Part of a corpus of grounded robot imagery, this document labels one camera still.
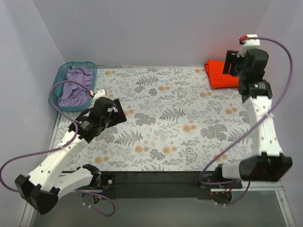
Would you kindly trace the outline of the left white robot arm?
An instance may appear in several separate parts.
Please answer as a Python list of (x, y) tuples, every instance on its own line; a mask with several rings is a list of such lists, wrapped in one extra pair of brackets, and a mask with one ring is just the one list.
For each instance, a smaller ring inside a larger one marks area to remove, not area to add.
[(96, 189), (101, 184), (101, 171), (91, 164), (60, 177), (75, 156), (104, 129), (127, 120), (119, 99), (108, 98), (104, 90), (98, 91), (93, 100), (93, 107), (81, 112), (69, 126), (57, 150), (28, 175), (15, 179), (20, 196), (41, 215), (51, 211), (64, 195), (85, 186)]

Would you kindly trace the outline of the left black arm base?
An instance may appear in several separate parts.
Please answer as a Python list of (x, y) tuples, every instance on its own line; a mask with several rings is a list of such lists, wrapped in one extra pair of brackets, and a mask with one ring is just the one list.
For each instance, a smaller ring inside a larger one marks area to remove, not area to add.
[(83, 190), (111, 190), (114, 189), (116, 183), (115, 175), (102, 174), (94, 176), (89, 185), (83, 186), (80, 189)]

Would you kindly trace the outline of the orange t shirt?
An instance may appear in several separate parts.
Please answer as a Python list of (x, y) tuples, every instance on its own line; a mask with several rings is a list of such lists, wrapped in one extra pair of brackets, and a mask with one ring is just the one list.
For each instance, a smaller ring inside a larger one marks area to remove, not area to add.
[(208, 59), (205, 64), (206, 74), (213, 89), (237, 88), (239, 80), (229, 74), (223, 74), (224, 61)]

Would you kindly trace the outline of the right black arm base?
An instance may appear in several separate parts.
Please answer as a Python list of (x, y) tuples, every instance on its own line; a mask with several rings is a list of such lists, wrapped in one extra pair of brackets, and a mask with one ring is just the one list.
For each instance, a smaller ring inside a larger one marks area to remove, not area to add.
[(219, 173), (206, 173), (203, 177), (198, 178), (198, 185), (201, 188), (216, 189), (219, 194), (229, 194), (232, 189), (241, 189), (242, 182), (240, 180), (232, 180), (222, 177)]

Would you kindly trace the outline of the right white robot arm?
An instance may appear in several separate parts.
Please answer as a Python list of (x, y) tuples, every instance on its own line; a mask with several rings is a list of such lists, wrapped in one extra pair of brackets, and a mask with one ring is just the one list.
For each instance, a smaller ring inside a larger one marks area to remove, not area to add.
[(269, 54), (260, 49), (257, 35), (239, 38), (242, 48), (226, 53), (223, 74), (237, 76), (241, 95), (250, 121), (252, 154), (236, 164), (221, 164), (214, 176), (215, 184), (227, 187), (232, 180), (277, 182), (291, 168), (291, 157), (283, 154), (273, 120), (272, 90), (263, 79)]

